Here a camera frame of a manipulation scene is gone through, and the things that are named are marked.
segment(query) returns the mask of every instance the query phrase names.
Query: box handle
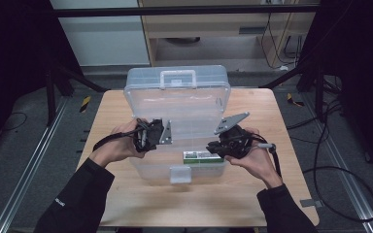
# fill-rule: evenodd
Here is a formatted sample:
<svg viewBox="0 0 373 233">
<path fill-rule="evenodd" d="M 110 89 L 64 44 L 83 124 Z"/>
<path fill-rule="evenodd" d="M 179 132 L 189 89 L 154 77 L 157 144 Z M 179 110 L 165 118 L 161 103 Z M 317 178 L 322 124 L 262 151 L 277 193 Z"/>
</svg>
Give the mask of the box handle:
<svg viewBox="0 0 373 233">
<path fill-rule="evenodd" d="M 177 71 L 161 71 L 160 73 L 160 89 L 165 89 L 165 76 L 180 76 L 180 75 L 191 75 L 192 82 L 191 87 L 196 89 L 196 73 L 194 70 L 177 70 Z"/>
</svg>

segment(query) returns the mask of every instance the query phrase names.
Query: wrist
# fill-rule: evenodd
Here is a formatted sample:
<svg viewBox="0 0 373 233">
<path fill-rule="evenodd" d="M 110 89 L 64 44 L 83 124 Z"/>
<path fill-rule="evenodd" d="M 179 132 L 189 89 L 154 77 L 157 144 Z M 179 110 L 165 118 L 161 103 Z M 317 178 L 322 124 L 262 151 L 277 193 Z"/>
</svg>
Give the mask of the wrist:
<svg viewBox="0 0 373 233">
<path fill-rule="evenodd" d="M 105 168 L 109 164 L 108 156 L 106 156 L 100 149 L 92 152 L 89 155 L 89 159 L 91 159 L 94 163 L 98 164 L 100 167 Z"/>
<path fill-rule="evenodd" d="M 268 189 L 283 185 L 283 179 L 277 174 L 275 170 L 267 176 L 263 177 L 262 181 L 265 183 Z"/>
</svg>

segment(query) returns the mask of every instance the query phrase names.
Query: plastic latch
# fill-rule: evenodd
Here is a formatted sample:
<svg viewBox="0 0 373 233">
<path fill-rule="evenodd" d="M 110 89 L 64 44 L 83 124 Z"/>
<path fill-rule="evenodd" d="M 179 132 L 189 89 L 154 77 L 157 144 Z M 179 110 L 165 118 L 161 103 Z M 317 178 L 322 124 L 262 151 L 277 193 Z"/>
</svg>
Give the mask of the plastic latch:
<svg viewBox="0 0 373 233">
<path fill-rule="evenodd" d="M 160 89 L 165 89 L 165 76 L 184 76 L 191 75 L 191 86 L 193 89 L 197 88 L 196 84 L 196 73 L 194 70 L 176 70 L 176 71 L 161 71 L 160 72 Z"/>
<path fill-rule="evenodd" d="M 189 166 L 171 166 L 169 170 L 171 183 L 192 182 L 192 170 Z"/>
</svg>

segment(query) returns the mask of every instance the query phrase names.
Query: black sleeve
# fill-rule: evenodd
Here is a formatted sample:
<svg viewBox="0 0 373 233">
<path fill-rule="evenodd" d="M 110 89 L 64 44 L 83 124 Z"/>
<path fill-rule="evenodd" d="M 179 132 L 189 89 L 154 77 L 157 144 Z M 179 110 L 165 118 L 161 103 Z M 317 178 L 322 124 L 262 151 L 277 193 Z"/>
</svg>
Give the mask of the black sleeve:
<svg viewBox="0 0 373 233">
<path fill-rule="evenodd" d="M 96 232 L 114 175 L 87 159 L 38 220 L 34 232 Z"/>
<path fill-rule="evenodd" d="M 257 198 L 265 214 L 268 233 L 318 232 L 311 220 L 295 204 L 285 184 L 264 189 Z"/>
</svg>

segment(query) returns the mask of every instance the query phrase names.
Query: hand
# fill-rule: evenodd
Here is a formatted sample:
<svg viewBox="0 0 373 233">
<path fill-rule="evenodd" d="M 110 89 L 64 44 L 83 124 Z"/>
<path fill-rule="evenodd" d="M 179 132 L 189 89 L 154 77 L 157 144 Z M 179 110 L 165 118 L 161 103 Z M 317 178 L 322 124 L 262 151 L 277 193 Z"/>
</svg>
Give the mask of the hand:
<svg viewBox="0 0 373 233">
<path fill-rule="evenodd" d="M 259 131 L 255 128 L 246 128 L 245 130 L 250 133 L 259 134 Z M 250 152 L 241 159 L 229 155 L 225 159 L 231 165 L 243 167 L 254 177 L 263 180 L 268 188 L 282 185 L 283 181 L 275 171 L 268 151 L 258 148 L 257 144 L 258 142 L 253 140 L 253 147 Z"/>
<path fill-rule="evenodd" d="M 135 129 L 137 124 L 137 120 L 133 119 L 126 124 L 115 127 L 111 134 L 132 131 Z M 143 158 L 144 156 L 145 152 L 138 152 L 135 149 L 131 137 L 122 137 L 104 144 L 102 147 L 90 154 L 89 158 L 99 166 L 106 167 L 111 162 L 121 161 L 127 157 Z"/>
</svg>

